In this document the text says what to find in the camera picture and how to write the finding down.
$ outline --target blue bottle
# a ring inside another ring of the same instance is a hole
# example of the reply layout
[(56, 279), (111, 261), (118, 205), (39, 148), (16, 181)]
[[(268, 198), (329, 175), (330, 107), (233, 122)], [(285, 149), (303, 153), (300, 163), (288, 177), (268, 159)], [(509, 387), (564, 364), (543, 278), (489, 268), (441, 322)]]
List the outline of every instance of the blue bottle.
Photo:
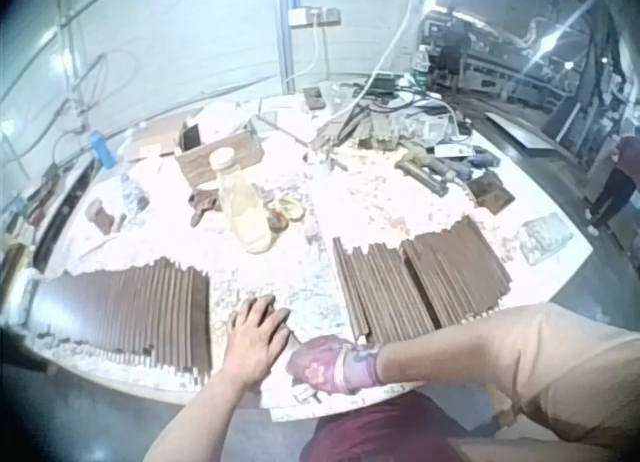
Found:
[(91, 144), (93, 153), (102, 163), (102, 166), (105, 169), (110, 169), (114, 165), (116, 165), (116, 159), (113, 157), (113, 154), (109, 150), (109, 147), (107, 146), (107, 140), (104, 138), (104, 135), (97, 131), (94, 132), (89, 137), (89, 144)]

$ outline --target plastic bottle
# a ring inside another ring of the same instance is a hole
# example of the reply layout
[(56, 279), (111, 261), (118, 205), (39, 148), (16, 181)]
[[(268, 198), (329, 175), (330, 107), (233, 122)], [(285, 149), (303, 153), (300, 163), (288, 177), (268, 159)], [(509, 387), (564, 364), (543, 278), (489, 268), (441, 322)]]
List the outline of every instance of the plastic bottle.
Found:
[(89, 143), (95, 153), (98, 160), (102, 163), (105, 169), (110, 169), (116, 165), (116, 159), (113, 158), (113, 154), (107, 146), (107, 140), (100, 132), (94, 132), (89, 137)]
[(427, 52), (426, 45), (420, 45), (418, 51), (413, 54), (413, 61), (411, 63), (411, 75), (418, 87), (427, 90), (429, 84), (429, 53)]
[(234, 150), (228, 147), (216, 150), (209, 163), (220, 179), (220, 203), (231, 230), (247, 252), (265, 252), (271, 246), (267, 211), (235, 163)]

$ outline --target hand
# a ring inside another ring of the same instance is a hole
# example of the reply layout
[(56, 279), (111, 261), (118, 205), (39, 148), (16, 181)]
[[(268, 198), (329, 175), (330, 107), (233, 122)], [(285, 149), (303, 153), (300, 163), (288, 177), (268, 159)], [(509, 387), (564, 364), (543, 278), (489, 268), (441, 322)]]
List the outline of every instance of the hand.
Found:
[(221, 373), (243, 390), (269, 375), (287, 345), (288, 309), (273, 311), (273, 295), (247, 299), (227, 323), (227, 349)]
[(316, 390), (353, 393), (378, 384), (379, 350), (379, 347), (356, 347), (335, 335), (317, 337), (291, 355), (287, 372)]

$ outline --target person's left hand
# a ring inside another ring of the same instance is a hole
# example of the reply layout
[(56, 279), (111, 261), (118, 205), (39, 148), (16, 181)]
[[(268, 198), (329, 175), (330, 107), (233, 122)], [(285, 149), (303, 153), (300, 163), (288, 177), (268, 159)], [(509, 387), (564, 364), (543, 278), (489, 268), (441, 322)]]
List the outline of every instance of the person's left hand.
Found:
[(287, 345), (290, 331), (284, 325), (288, 309), (269, 309), (273, 295), (247, 299), (227, 324), (228, 340), (221, 372), (243, 390), (269, 375)]

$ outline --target person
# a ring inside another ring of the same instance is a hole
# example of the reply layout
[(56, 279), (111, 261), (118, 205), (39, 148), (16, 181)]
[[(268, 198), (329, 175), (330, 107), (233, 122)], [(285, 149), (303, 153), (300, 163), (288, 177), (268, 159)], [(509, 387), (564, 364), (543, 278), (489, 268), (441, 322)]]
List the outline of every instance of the person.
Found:
[(460, 75), (464, 74), (467, 52), (471, 48), (472, 25), (468, 21), (455, 19), (444, 37), (444, 47), (440, 51), (436, 71), (433, 76), (433, 85), (443, 74), (451, 77), (451, 93), (456, 95), (460, 83)]
[[(270, 303), (245, 302), (232, 317), (222, 369), (164, 429), (145, 461), (220, 459), (234, 408), (267, 375), (289, 334), (286, 311), (268, 315)], [(320, 337), (295, 351), (287, 370), (330, 393), (411, 381), (491, 384), (560, 439), (472, 438), (433, 401), (410, 392), (320, 419), (300, 455), (305, 462), (619, 460), (640, 428), (640, 335), (551, 303), (382, 347)]]
[(587, 231), (594, 237), (627, 205), (640, 185), (640, 126), (634, 132), (633, 136), (620, 138), (611, 154), (615, 167), (593, 206), (585, 211), (585, 218), (591, 222)]

